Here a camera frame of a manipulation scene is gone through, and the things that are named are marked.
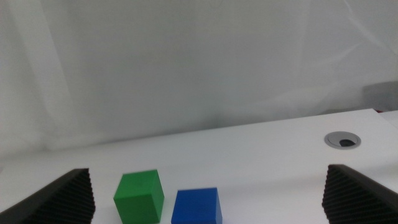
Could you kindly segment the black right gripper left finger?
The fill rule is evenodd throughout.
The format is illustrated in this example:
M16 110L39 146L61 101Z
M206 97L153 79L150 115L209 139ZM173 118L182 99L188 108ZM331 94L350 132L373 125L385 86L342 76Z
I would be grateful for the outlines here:
M73 169L1 212L1 223L91 223L95 210L89 169Z

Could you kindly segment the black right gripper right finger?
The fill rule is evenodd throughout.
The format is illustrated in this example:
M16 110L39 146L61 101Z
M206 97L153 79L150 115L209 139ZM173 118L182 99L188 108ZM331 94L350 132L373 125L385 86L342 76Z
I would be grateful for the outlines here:
M322 207L333 224L397 224L397 193L343 164L328 166Z

